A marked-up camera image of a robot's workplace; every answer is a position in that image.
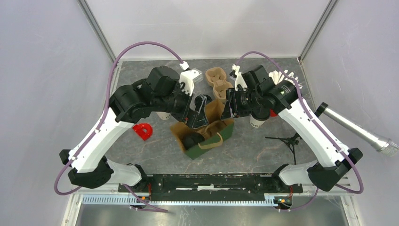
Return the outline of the stack of black lids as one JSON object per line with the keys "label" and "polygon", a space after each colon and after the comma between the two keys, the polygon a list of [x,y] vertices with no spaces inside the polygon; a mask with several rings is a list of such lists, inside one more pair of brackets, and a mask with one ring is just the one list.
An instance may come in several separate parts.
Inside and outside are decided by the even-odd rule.
{"label": "stack of black lids", "polygon": [[212,101],[212,98],[209,95],[206,95],[206,94],[198,95],[194,100],[195,110],[199,111],[203,106],[206,106],[211,101]]}

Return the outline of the green paper bag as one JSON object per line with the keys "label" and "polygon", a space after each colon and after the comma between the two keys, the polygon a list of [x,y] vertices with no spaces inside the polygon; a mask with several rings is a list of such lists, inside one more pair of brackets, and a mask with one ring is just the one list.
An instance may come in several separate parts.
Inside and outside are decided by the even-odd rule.
{"label": "green paper bag", "polygon": [[[209,150],[222,146],[232,136],[234,129],[234,119],[221,120],[224,103],[216,99],[206,105],[205,114],[209,121],[207,126],[198,129],[191,129],[182,122],[177,122],[170,127],[172,134],[177,140],[177,144],[182,152],[190,159],[195,160]],[[197,132],[204,136],[205,141],[186,150],[182,144],[182,139],[189,133]]]}

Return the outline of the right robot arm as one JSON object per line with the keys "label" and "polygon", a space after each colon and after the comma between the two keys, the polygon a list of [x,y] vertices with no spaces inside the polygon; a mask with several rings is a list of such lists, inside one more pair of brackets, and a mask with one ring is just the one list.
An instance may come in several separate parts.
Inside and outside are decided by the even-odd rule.
{"label": "right robot arm", "polygon": [[250,117],[250,124],[258,128],[277,114],[287,122],[309,146],[316,160],[297,165],[285,164],[275,171],[272,187],[286,191],[294,184],[314,184],[328,192],[362,158],[358,148],[349,148],[335,137],[310,109],[301,95],[298,79],[288,71],[268,73],[262,65],[247,72],[232,66],[234,87],[226,91],[222,119]]}

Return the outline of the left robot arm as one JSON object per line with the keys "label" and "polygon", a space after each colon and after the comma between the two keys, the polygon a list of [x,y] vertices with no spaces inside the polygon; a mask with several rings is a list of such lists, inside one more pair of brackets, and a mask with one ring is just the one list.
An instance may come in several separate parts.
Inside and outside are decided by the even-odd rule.
{"label": "left robot arm", "polygon": [[106,158],[106,152],[125,131],[152,112],[162,119],[173,117],[191,129],[206,126],[205,106],[210,97],[193,97],[199,76],[195,69],[177,73],[160,66],[153,68],[147,78],[117,88],[98,124],[75,148],[60,152],[62,163],[71,167],[70,182],[90,189],[126,184],[137,192],[144,191],[148,186],[144,170],[139,165],[113,162]]}

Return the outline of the single white paper cup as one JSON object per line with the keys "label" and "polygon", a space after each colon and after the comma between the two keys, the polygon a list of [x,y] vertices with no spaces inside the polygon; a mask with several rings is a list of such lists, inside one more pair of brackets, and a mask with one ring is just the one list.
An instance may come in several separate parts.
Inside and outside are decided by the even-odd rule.
{"label": "single white paper cup", "polygon": [[257,117],[257,116],[254,116],[254,115],[250,115],[250,125],[252,126],[252,127],[254,127],[254,128],[259,128],[259,127],[261,127],[263,124],[264,124],[264,122],[266,121],[268,119],[268,117],[266,117],[266,118],[259,118],[259,117]]}

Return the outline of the stack of white paper cups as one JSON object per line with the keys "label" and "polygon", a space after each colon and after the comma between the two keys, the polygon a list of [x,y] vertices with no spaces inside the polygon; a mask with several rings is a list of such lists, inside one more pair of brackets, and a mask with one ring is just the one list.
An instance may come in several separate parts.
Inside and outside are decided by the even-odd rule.
{"label": "stack of white paper cups", "polygon": [[161,120],[168,120],[171,117],[171,113],[166,112],[156,112]]}

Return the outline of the stack of cardboard cup carriers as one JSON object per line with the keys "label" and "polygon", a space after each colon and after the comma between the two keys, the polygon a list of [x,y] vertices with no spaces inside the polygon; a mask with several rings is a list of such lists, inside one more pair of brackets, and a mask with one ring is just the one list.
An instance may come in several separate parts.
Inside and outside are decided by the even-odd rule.
{"label": "stack of cardboard cup carriers", "polygon": [[209,86],[213,88],[213,95],[222,103],[226,102],[226,91],[233,88],[233,85],[227,81],[227,75],[223,68],[213,67],[206,71],[205,77]]}

